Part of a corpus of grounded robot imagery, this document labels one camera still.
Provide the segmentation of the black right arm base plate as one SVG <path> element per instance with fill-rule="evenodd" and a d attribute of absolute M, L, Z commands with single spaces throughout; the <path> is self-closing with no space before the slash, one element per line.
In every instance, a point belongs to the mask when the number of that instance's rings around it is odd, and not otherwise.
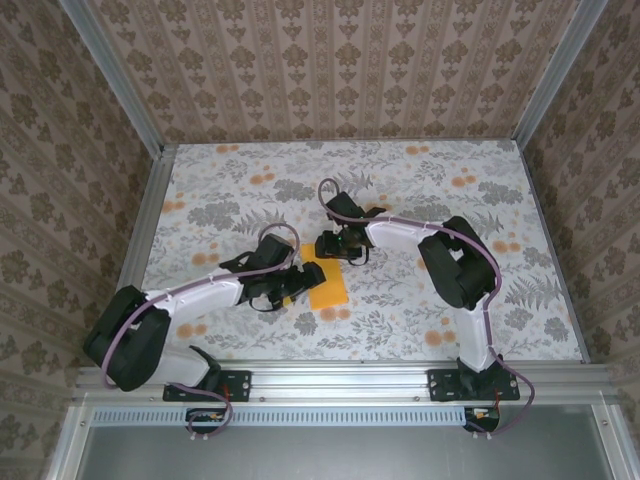
<path fill-rule="evenodd" d="M 427 371 L 430 399 L 436 402 L 516 401 L 521 398 L 516 377 L 508 371 L 431 369 Z"/>

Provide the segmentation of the black connector board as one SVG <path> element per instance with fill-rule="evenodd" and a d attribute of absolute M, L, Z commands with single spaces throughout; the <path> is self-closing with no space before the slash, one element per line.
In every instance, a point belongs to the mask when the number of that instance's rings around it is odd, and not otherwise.
<path fill-rule="evenodd" d="M 185 413 L 185 428 L 192 436 L 211 436 L 231 419 L 226 407 L 191 408 Z"/>
<path fill-rule="evenodd" d="M 492 433 L 500 422 L 498 407 L 465 407 L 464 417 L 463 428 L 471 433 Z"/>

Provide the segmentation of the orange cloth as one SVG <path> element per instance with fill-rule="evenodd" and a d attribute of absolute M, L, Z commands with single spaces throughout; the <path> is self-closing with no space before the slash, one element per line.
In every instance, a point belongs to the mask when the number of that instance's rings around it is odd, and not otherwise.
<path fill-rule="evenodd" d="M 320 311 L 347 304 L 348 295 L 340 262 L 336 259 L 316 257 L 313 244 L 303 244 L 300 254 L 304 263 L 314 262 L 320 266 L 325 276 L 325 281 L 309 292 L 311 310 Z"/>

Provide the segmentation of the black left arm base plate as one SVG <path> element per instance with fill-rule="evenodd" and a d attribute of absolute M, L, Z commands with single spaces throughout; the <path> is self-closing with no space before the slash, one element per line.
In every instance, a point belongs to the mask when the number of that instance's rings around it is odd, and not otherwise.
<path fill-rule="evenodd" d="M 252 386 L 252 372 L 249 370 L 219 370 L 207 373 L 193 389 L 214 392 L 231 402 L 248 402 Z M 212 398 L 203 394 L 186 392 L 175 386 L 164 387 L 162 399 L 165 402 L 205 402 Z"/>

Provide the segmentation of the aluminium frame rail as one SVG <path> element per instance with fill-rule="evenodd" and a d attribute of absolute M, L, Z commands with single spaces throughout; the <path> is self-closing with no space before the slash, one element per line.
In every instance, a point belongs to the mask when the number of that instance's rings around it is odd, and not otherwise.
<path fill-rule="evenodd" d="M 249 370 L 249 404 L 282 406 L 427 405 L 427 372 L 453 361 L 222 361 L 224 370 Z M 600 364 L 510 361 L 535 388 L 534 404 L 613 404 L 616 389 Z"/>

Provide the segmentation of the aluminium side rail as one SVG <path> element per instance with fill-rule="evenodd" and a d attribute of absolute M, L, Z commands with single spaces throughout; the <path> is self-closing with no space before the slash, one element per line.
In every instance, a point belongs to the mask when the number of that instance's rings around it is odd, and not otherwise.
<path fill-rule="evenodd" d="M 143 287 L 156 228 L 168 189 L 176 149 L 166 147 L 152 163 L 117 290 L 85 341 L 85 352 L 104 373 L 131 376 L 135 367 L 154 369 L 167 336 L 169 315 L 148 302 Z"/>

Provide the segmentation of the aluminium corner post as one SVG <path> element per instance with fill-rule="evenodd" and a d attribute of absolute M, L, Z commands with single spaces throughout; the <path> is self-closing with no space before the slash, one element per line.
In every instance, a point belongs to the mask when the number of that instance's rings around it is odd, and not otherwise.
<path fill-rule="evenodd" d="M 520 150 L 533 137 L 606 4 L 607 0 L 580 0 L 515 128 L 512 139 Z"/>
<path fill-rule="evenodd" d="M 116 47 L 92 12 L 88 0 L 59 1 L 152 160 L 159 159 L 165 142 L 147 112 L 142 96 L 136 91 L 124 61 L 119 58 Z"/>

